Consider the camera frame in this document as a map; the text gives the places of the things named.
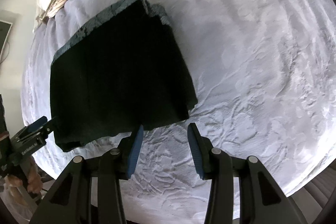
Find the black garment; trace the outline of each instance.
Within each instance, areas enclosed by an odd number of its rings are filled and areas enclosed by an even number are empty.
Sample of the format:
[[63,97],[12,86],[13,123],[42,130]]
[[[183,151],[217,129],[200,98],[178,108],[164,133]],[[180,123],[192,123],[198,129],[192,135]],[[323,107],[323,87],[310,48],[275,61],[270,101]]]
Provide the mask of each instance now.
[[50,107],[64,152],[139,124],[152,130],[189,118],[197,98],[171,27],[162,24],[165,16],[158,5],[121,0],[55,54]]

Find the human hand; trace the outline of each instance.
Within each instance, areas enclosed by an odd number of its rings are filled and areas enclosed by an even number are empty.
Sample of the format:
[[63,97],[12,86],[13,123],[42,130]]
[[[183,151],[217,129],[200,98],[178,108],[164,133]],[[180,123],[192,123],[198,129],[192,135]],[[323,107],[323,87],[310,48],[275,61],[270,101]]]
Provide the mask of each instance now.
[[[37,173],[37,165],[34,158],[31,156],[29,158],[31,167],[28,175],[28,187],[27,191],[30,193],[39,193],[43,188],[43,183],[41,176]],[[18,190],[18,187],[22,186],[22,180],[13,175],[8,175],[5,177],[6,187],[9,190],[10,195],[14,200],[24,206],[28,206],[21,193]]]

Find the white frame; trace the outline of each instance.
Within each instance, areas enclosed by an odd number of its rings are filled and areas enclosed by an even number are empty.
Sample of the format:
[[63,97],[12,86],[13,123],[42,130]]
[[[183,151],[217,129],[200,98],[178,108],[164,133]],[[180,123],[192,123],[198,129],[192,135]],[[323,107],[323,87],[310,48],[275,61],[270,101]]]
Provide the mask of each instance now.
[[5,48],[6,43],[7,43],[8,35],[9,35],[9,33],[10,33],[12,27],[13,27],[13,23],[12,23],[12,22],[8,22],[8,21],[5,21],[5,20],[2,20],[2,19],[0,19],[0,21],[3,22],[3,23],[10,24],[10,27],[9,27],[9,29],[8,29],[8,32],[7,32],[7,35],[6,35],[6,38],[5,38],[5,41],[3,42],[2,49],[1,49],[1,51],[0,51],[0,62],[1,62],[1,58],[2,58],[2,55],[3,55],[3,52],[4,52],[4,48]]

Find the mattress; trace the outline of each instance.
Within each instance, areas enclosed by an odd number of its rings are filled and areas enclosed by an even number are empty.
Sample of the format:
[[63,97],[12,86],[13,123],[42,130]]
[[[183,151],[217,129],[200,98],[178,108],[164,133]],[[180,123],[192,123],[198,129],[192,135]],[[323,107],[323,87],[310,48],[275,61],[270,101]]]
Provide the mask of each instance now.
[[[90,18],[118,0],[68,0],[35,32],[23,75],[26,124],[50,118],[55,52]],[[193,79],[190,119],[145,132],[135,174],[121,181],[126,218],[139,223],[203,223],[210,181],[196,174],[190,122],[228,154],[257,156],[286,195],[336,158],[335,26],[332,0],[148,0],[162,5]],[[34,154],[57,178],[76,155],[116,147],[122,133],[63,153],[54,143]],[[97,203],[96,180],[92,203]],[[234,218],[239,217],[235,180]]]

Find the black fabric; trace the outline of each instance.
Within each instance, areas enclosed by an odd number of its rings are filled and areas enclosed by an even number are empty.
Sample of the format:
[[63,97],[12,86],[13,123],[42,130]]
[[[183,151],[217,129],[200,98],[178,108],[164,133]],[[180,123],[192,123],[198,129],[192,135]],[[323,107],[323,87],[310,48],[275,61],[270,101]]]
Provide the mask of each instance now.
[[95,139],[189,118],[197,103],[171,28],[137,0],[51,66],[51,116],[63,151]]

